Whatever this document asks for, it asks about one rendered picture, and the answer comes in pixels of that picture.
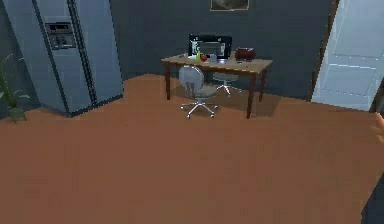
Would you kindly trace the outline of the white room door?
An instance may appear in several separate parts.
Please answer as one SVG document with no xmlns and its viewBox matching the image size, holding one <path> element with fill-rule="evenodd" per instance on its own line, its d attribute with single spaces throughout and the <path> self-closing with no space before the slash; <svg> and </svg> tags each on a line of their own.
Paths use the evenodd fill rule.
<svg viewBox="0 0 384 224">
<path fill-rule="evenodd" d="M 384 0 L 340 0 L 312 95 L 367 111 L 384 78 Z"/>
</svg>

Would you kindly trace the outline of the dark red toaster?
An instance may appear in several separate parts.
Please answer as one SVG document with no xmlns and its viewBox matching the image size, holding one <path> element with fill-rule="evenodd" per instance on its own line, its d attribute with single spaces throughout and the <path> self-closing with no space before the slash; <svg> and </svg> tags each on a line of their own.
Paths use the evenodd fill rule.
<svg viewBox="0 0 384 224">
<path fill-rule="evenodd" d="M 237 48 L 235 51 L 236 60 L 253 60 L 255 50 L 253 48 Z"/>
</svg>

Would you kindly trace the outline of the black microwave oven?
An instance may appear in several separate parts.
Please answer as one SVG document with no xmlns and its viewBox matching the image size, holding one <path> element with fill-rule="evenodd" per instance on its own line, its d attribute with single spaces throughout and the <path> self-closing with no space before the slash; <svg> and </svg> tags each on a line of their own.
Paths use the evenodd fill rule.
<svg viewBox="0 0 384 224">
<path fill-rule="evenodd" d="M 211 55 L 218 59 L 228 59 L 231 55 L 232 37 L 223 35 L 190 34 L 188 55 L 196 55 L 198 52 Z"/>
</svg>

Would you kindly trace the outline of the grey double-door fridge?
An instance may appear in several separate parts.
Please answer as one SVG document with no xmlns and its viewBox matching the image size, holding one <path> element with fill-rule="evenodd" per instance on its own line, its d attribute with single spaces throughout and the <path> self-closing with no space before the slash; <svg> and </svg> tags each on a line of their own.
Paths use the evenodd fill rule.
<svg viewBox="0 0 384 224">
<path fill-rule="evenodd" d="M 110 0 L 1 0 L 42 107 L 67 117 L 123 97 Z"/>
</svg>

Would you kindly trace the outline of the brown wooden table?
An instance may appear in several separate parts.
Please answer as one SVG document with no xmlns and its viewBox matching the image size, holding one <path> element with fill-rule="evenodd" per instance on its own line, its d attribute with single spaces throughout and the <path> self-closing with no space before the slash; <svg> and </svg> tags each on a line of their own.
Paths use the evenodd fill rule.
<svg viewBox="0 0 384 224">
<path fill-rule="evenodd" d="M 202 71 L 212 71 L 235 75 L 248 75 L 248 104 L 246 110 L 246 118 L 251 116 L 253 97 L 255 92 L 256 77 L 261 76 L 261 87 L 259 91 L 259 101 L 263 99 L 266 73 L 272 60 L 254 59 L 251 61 L 236 61 L 234 58 L 227 59 L 224 63 L 219 62 L 200 62 L 196 59 L 189 59 L 187 55 L 180 54 L 176 56 L 166 57 L 161 60 L 164 65 L 164 78 L 166 83 L 166 98 L 170 99 L 170 66 L 196 66 Z"/>
</svg>

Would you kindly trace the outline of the grey swivel chair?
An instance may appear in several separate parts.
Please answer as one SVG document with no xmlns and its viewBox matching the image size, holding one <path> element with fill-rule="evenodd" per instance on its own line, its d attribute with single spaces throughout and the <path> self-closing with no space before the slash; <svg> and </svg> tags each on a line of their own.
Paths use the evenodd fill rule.
<svg viewBox="0 0 384 224">
<path fill-rule="evenodd" d="M 218 108 L 218 105 L 214 103 L 209 104 L 206 100 L 215 97 L 217 89 L 204 83 L 202 70 L 197 66 L 184 65 L 179 69 L 179 81 L 185 90 L 185 96 L 195 100 L 194 103 L 180 105 L 181 110 L 187 106 L 192 106 L 192 109 L 187 113 L 187 118 L 190 119 L 192 113 L 199 107 L 205 108 L 210 113 L 210 117 L 214 118 L 215 112 L 209 108 L 209 105 L 215 109 Z"/>
</svg>

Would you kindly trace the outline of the grey swivel stool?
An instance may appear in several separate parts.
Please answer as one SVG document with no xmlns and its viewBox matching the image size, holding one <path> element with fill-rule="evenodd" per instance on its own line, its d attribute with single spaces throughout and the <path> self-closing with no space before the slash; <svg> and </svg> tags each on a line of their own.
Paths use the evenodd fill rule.
<svg viewBox="0 0 384 224">
<path fill-rule="evenodd" d="M 239 79 L 239 76 L 234 74 L 215 72 L 213 74 L 213 79 L 215 81 L 221 82 L 221 85 L 218 86 L 217 89 L 224 89 L 227 93 L 227 96 L 230 97 L 230 88 L 233 88 L 233 86 L 231 86 L 231 83 L 237 81 Z"/>
</svg>

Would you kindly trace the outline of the framed wall picture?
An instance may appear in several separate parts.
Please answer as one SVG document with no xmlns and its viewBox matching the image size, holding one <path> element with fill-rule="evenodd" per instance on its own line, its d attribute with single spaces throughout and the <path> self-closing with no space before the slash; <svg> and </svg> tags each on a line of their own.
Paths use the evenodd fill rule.
<svg viewBox="0 0 384 224">
<path fill-rule="evenodd" d="M 247 10 L 249 0 L 211 0 L 211 11 Z"/>
</svg>

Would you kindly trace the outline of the green house plant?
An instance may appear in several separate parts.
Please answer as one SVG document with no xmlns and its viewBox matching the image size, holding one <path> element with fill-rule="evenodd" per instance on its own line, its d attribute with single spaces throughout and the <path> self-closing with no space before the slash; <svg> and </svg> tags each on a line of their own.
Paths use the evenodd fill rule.
<svg viewBox="0 0 384 224">
<path fill-rule="evenodd" d="M 12 74 L 17 66 L 17 63 L 22 61 L 23 58 L 17 59 L 16 62 L 12 65 L 12 68 L 7 70 L 6 66 L 11 57 L 12 54 L 9 54 L 0 61 L 0 99 L 2 99 L 7 105 L 9 117 L 13 120 L 14 123 L 17 123 L 18 119 L 27 120 L 25 110 L 18 103 L 18 100 L 20 98 L 29 99 L 30 96 L 25 94 L 22 89 L 13 89 Z"/>
</svg>

